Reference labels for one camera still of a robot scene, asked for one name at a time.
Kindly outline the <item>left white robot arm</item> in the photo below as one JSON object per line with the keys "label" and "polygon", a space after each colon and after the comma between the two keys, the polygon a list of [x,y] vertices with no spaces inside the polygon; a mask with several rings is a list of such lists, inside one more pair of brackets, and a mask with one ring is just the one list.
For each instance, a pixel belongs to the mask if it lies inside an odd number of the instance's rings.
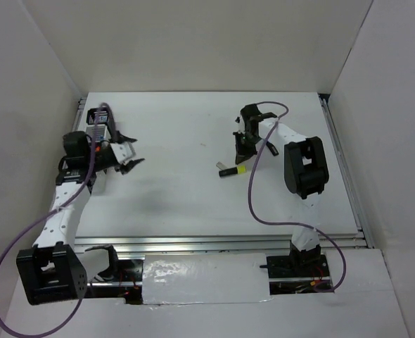
{"label": "left white robot arm", "polygon": [[86,132],[63,136],[65,155],[58,164],[53,215],[29,249],[18,252],[16,265],[29,304],[83,299],[87,283],[96,277],[115,280],[121,263],[111,244],[74,251],[77,228],[98,173],[112,168],[126,175],[141,159],[135,140],[116,131],[113,138],[93,143]]}

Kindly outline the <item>blue cap black highlighter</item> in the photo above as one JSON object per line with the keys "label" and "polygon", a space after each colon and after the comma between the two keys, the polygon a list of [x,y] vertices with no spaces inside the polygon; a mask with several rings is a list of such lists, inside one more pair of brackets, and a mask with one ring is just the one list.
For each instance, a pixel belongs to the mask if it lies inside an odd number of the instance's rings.
{"label": "blue cap black highlighter", "polygon": [[278,156],[279,155],[279,152],[278,152],[277,148],[274,145],[267,144],[267,148],[270,151],[270,153],[272,154],[272,156]]}

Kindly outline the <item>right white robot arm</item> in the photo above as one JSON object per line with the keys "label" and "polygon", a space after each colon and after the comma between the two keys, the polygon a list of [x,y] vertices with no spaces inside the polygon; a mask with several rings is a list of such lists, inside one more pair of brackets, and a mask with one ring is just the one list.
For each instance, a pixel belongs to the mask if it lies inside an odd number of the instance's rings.
{"label": "right white robot arm", "polygon": [[284,113],[263,113],[259,106],[268,104],[262,101],[248,104],[240,110],[236,119],[238,131],[233,133],[235,139],[235,165],[255,159],[248,183],[248,207],[252,217],[258,220],[252,207],[253,180],[263,149],[270,150],[273,156],[283,151],[283,178],[286,188],[306,201],[311,195],[320,195],[329,181],[329,171],[322,140],[307,137],[280,122],[288,114],[285,104],[274,105],[285,108]]}

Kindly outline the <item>yellow cap black highlighter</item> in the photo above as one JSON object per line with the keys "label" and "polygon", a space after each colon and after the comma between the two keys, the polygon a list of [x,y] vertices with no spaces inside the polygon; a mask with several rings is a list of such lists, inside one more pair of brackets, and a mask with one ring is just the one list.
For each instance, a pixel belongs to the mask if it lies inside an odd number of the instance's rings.
{"label": "yellow cap black highlighter", "polygon": [[221,178],[224,178],[224,177],[231,177],[234,175],[241,175],[244,173],[246,173],[246,167],[244,165],[238,165],[233,168],[227,168],[227,169],[220,170],[219,176]]}

